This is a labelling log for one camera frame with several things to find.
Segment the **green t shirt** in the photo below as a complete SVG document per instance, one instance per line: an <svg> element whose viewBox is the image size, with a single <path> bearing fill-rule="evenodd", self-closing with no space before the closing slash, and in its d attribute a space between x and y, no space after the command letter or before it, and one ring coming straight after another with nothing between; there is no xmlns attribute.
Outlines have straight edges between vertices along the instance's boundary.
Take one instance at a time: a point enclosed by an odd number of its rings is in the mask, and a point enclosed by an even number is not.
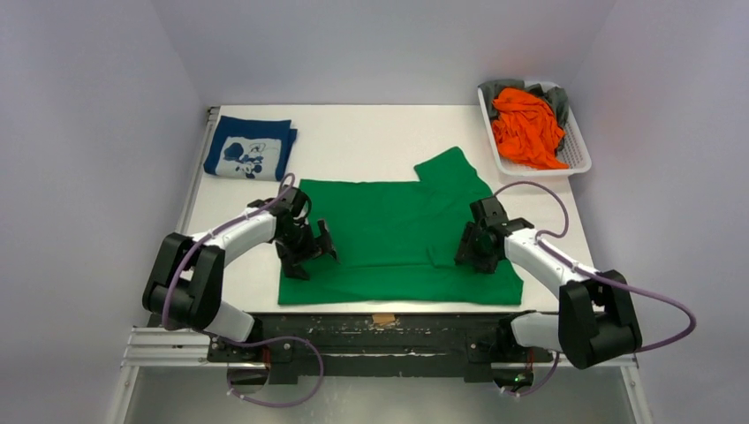
<svg viewBox="0 0 749 424"><path fill-rule="evenodd" d="M470 204L490 187L453 147L414 166L417 180L343 182L304 179L312 223L325 220L337 258L305 263L309 280L281 275L281 306L361 301L425 301L517 306L523 280L501 261L493 273L454 257Z"/></svg>

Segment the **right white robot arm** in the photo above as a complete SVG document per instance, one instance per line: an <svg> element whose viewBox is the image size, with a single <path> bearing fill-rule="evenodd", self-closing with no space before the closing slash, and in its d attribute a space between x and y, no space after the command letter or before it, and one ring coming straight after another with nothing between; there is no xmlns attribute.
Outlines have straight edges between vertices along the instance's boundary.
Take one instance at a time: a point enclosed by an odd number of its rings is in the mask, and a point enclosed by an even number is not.
<svg viewBox="0 0 749 424"><path fill-rule="evenodd" d="M574 261L542 240L524 218L510 219L495 198L471 203L455 262L493 274L502 262L530 273L557 299L555 314L525 311L500 320L496 348L509 360L529 348L561 353L587 369L643 345L639 320L626 280L616 270L599 271Z"/></svg>

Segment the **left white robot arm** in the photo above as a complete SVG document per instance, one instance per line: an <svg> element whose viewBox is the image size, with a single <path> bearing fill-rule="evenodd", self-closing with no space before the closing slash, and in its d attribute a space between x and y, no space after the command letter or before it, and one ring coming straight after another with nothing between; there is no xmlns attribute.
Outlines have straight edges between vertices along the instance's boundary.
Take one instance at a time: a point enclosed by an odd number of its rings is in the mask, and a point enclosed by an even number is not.
<svg viewBox="0 0 749 424"><path fill-rule="evenodd" d="M159 247L142 294L142 306L161 316L165 328L189 328L229 340L240 360L258 358L263 337L258 320L223 300L225 268L251 249L272 244L284 276L307 281L307 261L337 257L328 225L311 224L310 197L283 185L274 198L250 202L214 229L185 235L172 232Z"/></svg>

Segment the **brown tape piece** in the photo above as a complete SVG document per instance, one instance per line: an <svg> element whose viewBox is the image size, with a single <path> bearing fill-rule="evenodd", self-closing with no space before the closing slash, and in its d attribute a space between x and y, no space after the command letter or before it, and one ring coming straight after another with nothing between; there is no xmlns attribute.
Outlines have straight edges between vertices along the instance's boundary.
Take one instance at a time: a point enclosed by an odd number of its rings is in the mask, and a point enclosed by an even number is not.
<svg viewBox="0 0 749 424"><path fill-rule="evenodd" d="M394 314L373 314L372 325L374 327L388 327L397 323L397 317Z"/></svg>

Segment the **folded blue t shirt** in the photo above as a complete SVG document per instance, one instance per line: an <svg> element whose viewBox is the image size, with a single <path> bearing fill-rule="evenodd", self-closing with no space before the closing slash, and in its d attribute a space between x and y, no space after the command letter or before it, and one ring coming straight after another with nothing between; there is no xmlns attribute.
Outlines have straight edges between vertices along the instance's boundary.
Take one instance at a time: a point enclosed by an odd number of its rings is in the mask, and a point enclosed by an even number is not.
<svg viewBox="0 0 749 424"><path fill-rule="evenodd" d="M280 181L297 137L290 120L221 117L203 170L220 178Z"/></svg>

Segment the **orange t shirt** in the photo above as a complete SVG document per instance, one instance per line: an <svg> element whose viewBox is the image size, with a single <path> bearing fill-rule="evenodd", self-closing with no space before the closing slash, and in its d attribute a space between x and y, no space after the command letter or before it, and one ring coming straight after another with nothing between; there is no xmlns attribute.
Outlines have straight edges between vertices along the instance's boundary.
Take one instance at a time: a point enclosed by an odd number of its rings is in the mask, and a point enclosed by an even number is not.
<svg viewBox="0 0 749 424"><path fill-rule="evenodd" d="M566 170L556 158L565 131L540 97L507 87L492 101L498 117L491 123L500 156L536 170Z"/></svg>

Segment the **white plastic basket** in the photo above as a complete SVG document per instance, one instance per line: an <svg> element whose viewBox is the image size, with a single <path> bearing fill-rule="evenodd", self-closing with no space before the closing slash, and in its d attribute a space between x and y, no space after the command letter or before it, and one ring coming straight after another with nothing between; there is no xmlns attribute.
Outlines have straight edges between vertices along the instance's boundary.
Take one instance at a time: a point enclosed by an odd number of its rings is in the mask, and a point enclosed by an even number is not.
<svg viewBox="0 0 749 424"><path fill-rule="evenodd" d="M565 163L566 169L539 170L521 163L515 163L499 153L496 147L496 138L491 128L491 123L499 118L499 113L490 102L499 95L499 89L504 87L515 87L525 91L530 89L532 94L538 95L549 104L556 117L561 118L564 137L561 140L561 147L556 150L556 159ZM496 79L479 84L477 94L483 123L489 137L489 148L496 167L502 174L514 178L569 177L585 173L591 169L592 160L576 118L572 113L569 98L564 89L557 84L548 81Z"/></svg>

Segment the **grey t shirt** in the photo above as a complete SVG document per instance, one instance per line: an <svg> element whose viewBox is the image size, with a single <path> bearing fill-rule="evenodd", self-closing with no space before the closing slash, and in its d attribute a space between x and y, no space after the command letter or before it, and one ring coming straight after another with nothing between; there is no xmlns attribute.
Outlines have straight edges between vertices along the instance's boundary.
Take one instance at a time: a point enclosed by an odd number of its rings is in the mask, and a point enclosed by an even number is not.
<svg viewBox="0 0 749 424"><path fill-rule="evenodd" d="M479 85L496 152L516 162L555 161L564 149L569 99L561 87L544 88L520 79Z"/></svg>

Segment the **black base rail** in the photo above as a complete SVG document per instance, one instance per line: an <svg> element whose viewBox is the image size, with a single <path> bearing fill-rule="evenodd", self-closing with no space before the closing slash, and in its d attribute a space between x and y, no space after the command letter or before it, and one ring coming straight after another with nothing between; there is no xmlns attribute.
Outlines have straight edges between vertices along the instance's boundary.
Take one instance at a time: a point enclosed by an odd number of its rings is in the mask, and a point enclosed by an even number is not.
<svg viewBox="0 0 749 424"><path fill-rule="evenodd" d="M267 365L272 384L301 376L452 377L527 387L533 364L552 362L541 348L502 351L496 346L501 319L510 314L394 314L397 323L374 327L373 314L260 314L251 341L238 347L192 331L168 332L174 352L198 350L199 364Z"/></svg>

